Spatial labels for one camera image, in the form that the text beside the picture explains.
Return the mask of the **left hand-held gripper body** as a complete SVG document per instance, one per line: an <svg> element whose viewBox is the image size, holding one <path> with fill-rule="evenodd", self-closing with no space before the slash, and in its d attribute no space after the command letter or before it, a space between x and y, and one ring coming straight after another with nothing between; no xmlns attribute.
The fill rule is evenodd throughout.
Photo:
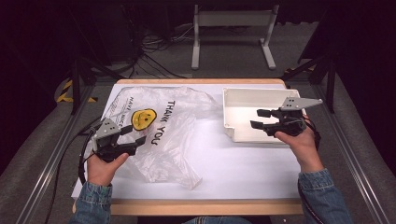
<svg viewBox="0 0 396 224"><path fill-rule="evenodd" d="M112 119L103 119L102 124L92 137L93 152L103 161L112 162L123 153L133 156L137 147L120 145L118 139L121 127Z"/></svg>

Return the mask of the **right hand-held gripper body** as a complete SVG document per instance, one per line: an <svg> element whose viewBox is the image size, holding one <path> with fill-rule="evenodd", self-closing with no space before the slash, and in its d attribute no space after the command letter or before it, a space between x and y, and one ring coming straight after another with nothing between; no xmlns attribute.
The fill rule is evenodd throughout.
<svg viewBox="0 0 396 224"><path fill-rule="evenodd" d="M312 122L307 123L303 110L322 103L323 101L321 99L287 97L278 109L264 111L266 118L275 117L278 119L276 123L265 124L264 131L268 136L274 136L276 132L297 136L307 127L315 132L315 125Z"/></svg>

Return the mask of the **white plastic box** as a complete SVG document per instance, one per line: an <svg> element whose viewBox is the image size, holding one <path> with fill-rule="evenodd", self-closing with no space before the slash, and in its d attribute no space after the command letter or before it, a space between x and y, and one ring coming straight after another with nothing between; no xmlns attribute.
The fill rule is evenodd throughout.
<svg viewBox="0 0 396 224"><path fill-rule="evenodd" d="M253 129L252 120L273 124L277 118L257 115L258 109L279 109L287 97L299 97L297 90L225 88L223 90L223 123L225 133L238 143L281 144L262 130Z"/></svg>

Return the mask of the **clear printed plastic bag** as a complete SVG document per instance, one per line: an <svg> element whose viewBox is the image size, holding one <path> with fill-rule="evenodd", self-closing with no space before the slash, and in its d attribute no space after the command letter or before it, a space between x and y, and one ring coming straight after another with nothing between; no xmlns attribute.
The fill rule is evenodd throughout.
<svg viewBox="0 0 396 224"><path fill-rule="evenodd" d="M140 137L146 142L126 162L131 176L149 183L178 183L194 189L202 178L185 157L195 121L215 117L220 105L204 91L189 87L123 88L105 111L104 117L121 128L134 129L118 142L128 144Z"/></svg>

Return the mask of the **person's right hand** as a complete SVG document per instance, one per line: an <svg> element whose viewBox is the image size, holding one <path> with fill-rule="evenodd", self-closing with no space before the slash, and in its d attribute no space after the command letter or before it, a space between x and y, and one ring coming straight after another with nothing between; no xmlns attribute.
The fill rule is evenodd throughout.
<svg viewBox="0 0 396 224"><path fill-rule="evenodd" d="M297 136L276 132L275 137L290 146L302 173L318 172L324 169L318 155L314 131L309 127Z"/></svg>

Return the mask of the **person's left hand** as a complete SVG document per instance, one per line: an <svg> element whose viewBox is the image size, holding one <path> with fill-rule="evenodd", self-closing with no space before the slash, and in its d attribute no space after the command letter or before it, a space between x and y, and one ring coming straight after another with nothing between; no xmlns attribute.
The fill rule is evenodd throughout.
<svg viewBox="0 0 396 224"><path fill-rule="evenodd" d="M88 181L98 186L109 186L116 171L126 162L129 155L123 153L112 162L102 161L95 154L88 158Z"/></svg>

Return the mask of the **black tripod stand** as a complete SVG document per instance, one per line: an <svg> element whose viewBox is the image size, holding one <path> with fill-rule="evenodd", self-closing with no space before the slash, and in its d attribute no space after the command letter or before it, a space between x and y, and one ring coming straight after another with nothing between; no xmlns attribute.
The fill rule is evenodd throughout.
<svg viewBox="0 0 396 224"><path fill-rule="evenodd" d="M122 79L122 76L109 68L99 64L98 62L88 59L86 57L77 56L72 63L72 89L73 89L73 109L71 114L76 115L78 109L82 105L82 96L80 90L80 81L83 81L87 86L93 86L96 82L96 74L92 68L99 70L105 75L114 78L115 80Z"/></svg>
<svg viewBox="0 0 396 224"><path fill-rule="evenodd" d="M327 78L327 88L325 95L325 104L331 113L333 109L333 98L334 98L334 86L335 86L335 62L334 55L331 53L325 53L315 59L312 59L297 68L287 69L281 76L283 81L286 81L292 77L297 76L303 71L307 71L309 68L313 68L313 71L308 77L310 84L318 85L321 83L323 78Z"/></svg>

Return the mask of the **yellow black striped tape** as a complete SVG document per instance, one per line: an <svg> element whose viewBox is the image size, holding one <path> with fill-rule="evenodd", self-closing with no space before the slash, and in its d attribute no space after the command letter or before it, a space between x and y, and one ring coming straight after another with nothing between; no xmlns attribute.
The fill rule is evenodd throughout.
<svg viewBox="0 0 396 224"><path fill-rule="evenodd" d="M60 102L73 103L74 102L74 99L72 97L67 96L67 93L68 93L69 89L72 87L72 84L73 84L73 81L71 79L68 79L65 82L65 84L61 90L61 93L56 100L57 103L60 103Z"/></svg>

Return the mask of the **white metal stand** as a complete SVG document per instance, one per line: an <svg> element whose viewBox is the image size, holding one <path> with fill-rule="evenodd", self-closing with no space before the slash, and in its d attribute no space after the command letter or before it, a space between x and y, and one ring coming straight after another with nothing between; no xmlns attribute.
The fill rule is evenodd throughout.
<svg viewBox="0 0 396 224"><path fill-rule="evenodd" d="M264 38L260 39L262 52L270 70L276 69L276 63L269 47L278 15L279 5L266 10L204 11L194 6L193 31L194 42L191 56L191 68L197 70L200 61L200 28L215 26L257 26L265 27Z"/></svg>

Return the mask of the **person's legs in jeans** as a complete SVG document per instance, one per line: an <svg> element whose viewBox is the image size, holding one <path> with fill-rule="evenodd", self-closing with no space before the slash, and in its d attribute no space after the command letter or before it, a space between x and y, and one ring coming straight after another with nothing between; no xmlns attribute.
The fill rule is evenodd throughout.
<svg viewBox="0 0 396 224"><path fill-rule="evenodd" d="M195 217L182 224L252 224L242 217Z"/></svg>

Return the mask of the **aluminium rail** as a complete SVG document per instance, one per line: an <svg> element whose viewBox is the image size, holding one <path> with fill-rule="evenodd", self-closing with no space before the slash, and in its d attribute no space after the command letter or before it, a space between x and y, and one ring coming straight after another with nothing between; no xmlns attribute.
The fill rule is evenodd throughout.
<svg viewBox="0 0 396 224"><path fill-rule="evenodd" d="M336 89L334 111L325 118L343 155L353 184L343 186L357 224L396 224L396 176L385 164L343 87Z"/></svg>
<svg viewBox="0 0 396 224"><path fill-rule="evenodd" d="M80 91L80 104L73 107L73 113L69 116L64 129L52 150L46 166L40 173L35 187L32 190L29 199L27 200L25 206L23 207L16 224L29 224L32 216L35 214L37 207L39 206L49 184L56 172L57 166L60 163L62 155L66 152L66 143L71 136L82 110L87 103L88 99L92 94L94 86L86 86Z"/></svg>

